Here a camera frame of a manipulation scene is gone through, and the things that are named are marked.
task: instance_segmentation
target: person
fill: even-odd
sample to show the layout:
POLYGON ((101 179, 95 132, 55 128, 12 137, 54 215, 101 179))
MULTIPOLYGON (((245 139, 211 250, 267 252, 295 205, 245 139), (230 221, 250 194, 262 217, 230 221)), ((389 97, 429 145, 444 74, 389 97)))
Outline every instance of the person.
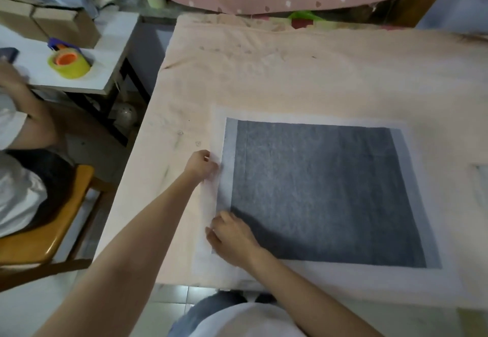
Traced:
MULTIPOLYGON (((35 337, 128 336, 155 283, 193 190, 216 172, 210 153, 192 154, 180 176, 107 245, 35 337)), ((196 304, 172 337, 381 336, 327 293, 259 246, 249 227, 220 212, 206 228, 216 253, 249 272, 283 306, 219 292, 196 304)))
POLYGON ((0 237, 51 220, 70 194, 73 162, 48 102, 0 60, 0 237))

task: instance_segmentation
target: wooden chair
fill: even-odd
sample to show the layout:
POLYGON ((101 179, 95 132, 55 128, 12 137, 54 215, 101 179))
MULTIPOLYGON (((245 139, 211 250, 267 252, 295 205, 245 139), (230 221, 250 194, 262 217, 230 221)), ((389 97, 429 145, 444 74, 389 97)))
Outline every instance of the wooden chair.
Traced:
POLYGON ((93 223, 97 211, 96 204, 67 259, 63 262, 54 262, 53 257, 73 223, 89 188, 100 191, 97 202, 100 201, 103 192, 114 191, 111 184, 94 177, 94 172, 94 168, 88 165, 76 167, 73 192, 54 220, 33 230, 0 238, 0 291, 46 276, 86 269, 90 266, 92 259, 78 259, 76 255, 93 223))

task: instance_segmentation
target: tape roll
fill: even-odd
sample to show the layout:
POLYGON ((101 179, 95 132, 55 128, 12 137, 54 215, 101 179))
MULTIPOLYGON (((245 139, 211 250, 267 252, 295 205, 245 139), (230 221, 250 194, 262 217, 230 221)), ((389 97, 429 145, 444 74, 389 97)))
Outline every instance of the tape roll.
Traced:
POLYGON ((90 70, 90 64, 79 51, 73 48, 55 52, 47 59, 47 63, 65 79, 77 79, 90 70))

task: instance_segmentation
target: white t-shirt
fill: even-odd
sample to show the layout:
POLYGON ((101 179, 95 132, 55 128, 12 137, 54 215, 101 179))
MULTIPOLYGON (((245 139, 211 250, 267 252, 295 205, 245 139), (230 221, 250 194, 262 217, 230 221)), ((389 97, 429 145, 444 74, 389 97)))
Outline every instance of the white t-shirt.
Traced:
POLYGON ((202 321, 190 337, 306 337, 285 310, 246 302, 202 321))
POLYGON ((27 115, 0 93, 0 237, 23 229, 47 198, 46 187, 33 172, 2 152, 20 133, 27 115))

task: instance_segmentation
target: jeans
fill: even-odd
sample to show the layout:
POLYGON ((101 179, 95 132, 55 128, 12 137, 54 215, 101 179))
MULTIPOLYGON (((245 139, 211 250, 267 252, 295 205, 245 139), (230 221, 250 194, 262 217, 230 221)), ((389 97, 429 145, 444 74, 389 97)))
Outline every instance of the jeans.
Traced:
POLYGON ((234 291, 218 291, 204 298, 178 319, 169 330, 168 337, 188 337, 207 317, 228 307, 247 302, 246 298, 234 291))

